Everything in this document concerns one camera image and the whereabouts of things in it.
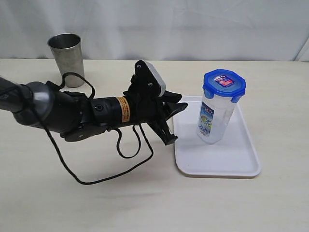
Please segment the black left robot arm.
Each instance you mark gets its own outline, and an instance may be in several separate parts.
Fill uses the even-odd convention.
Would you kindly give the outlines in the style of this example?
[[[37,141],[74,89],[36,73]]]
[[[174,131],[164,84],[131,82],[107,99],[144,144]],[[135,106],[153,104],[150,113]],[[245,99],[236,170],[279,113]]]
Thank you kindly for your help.
[[[135,63],[130,86],[120,97],[95,98],[64,91],[52,82],[17,84],[0,80],[0,107],[24,126],[57,132],[77,142],[105,131],[146,123],[164,144],[177,140],[167,121],[187,108],[178,93],[169,92],[154,66]]]

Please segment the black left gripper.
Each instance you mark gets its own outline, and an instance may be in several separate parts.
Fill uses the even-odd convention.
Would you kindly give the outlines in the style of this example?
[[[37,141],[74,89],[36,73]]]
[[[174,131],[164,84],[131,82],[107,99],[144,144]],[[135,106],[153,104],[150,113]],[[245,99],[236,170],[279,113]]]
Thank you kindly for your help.
[[[159,136],[165,145],[170,145],[177,140],[167,125],[167,120],[174,115],[184,111],[188,103],[181,102],[182,95],[165,91],[163,100],[158,96],[160,86],[144,63],[139,60],[134,66],[130,86],[124,92],[133,104],[133,121],[147,123],[150,128]]]

